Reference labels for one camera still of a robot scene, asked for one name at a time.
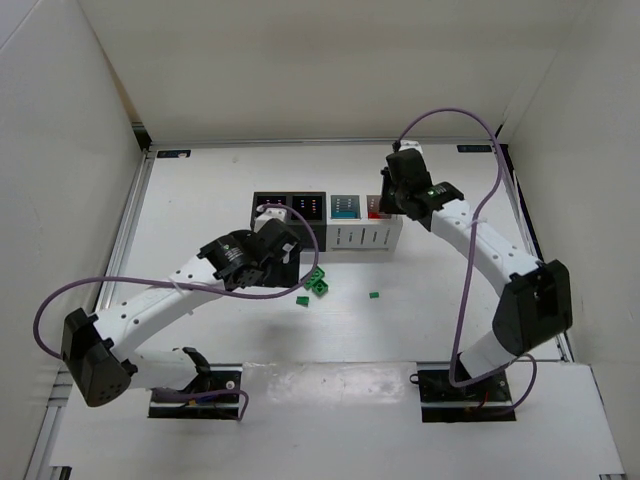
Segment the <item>square green lego brick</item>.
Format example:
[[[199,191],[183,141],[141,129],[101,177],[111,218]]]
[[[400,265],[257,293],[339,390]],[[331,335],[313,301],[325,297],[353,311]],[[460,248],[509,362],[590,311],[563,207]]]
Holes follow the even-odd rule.
[[[316,296],[323,297],[328,293],[329,285],[323,279],[318,279],[310,283],[309,290]]]

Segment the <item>large green lego brick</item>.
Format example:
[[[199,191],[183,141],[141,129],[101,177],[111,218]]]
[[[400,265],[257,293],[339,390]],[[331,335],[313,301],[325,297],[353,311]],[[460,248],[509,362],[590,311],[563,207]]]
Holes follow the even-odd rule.
[[[310,281],[314,282],[317,281],[319,279],[322,279],[325,276],[325,272],[324,270],[317,266],[311,273],[311,277],[310,277]]]

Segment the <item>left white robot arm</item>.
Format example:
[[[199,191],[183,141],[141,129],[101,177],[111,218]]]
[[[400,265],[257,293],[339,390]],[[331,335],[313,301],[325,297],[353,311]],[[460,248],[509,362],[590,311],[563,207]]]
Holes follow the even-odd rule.
[[[203,246],[165,287],[151,286],[93,314],[81,308],[69,313],[61,357],[86,405],[103,406],[139,388],[168,402],[211,395],[210,364],[195,348],[152,351],[142,344],[226,293],[271,283],[300,250],[299,235],[283,221],[270,219],[256,232],[234,231]]]

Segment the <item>teal lego brick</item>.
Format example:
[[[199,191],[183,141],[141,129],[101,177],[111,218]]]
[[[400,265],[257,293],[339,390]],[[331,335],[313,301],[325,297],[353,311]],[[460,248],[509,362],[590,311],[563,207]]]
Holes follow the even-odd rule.
[[[333,212],[331,218],[336,220],[352,220],[359,219],[359,215],[353,211]]]

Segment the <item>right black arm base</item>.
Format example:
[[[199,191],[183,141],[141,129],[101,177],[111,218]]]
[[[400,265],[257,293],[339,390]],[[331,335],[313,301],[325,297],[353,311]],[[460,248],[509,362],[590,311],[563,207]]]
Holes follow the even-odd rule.
[[[456,388],[449,382],[448,367],[418,364],[409,382],[419,391],[423,423],[513,422],[513,399],[505,373],[473,385]]]

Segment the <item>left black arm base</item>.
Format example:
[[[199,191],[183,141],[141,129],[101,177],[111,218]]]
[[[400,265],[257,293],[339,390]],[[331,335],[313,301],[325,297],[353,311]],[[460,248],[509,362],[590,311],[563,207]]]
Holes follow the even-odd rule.
[[[147,417],[154,420],[240,421],[248,395],[242,390],[241,364],[211,364],[204,383],[170,393],[153,391]]]

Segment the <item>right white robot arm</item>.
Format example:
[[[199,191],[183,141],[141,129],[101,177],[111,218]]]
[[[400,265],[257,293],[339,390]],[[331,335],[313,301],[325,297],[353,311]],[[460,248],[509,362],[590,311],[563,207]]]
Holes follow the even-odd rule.
[[[432,181],[420,146],[394,148],[381,171],[380,211],[404,215],[447,242],[466,258],[466,273],[479,272],[499,297],[489,331],[465,350],[452,348],[450,384],[479,383],[570,329],[567,267],[543,262],[480,221],[460,190]]]

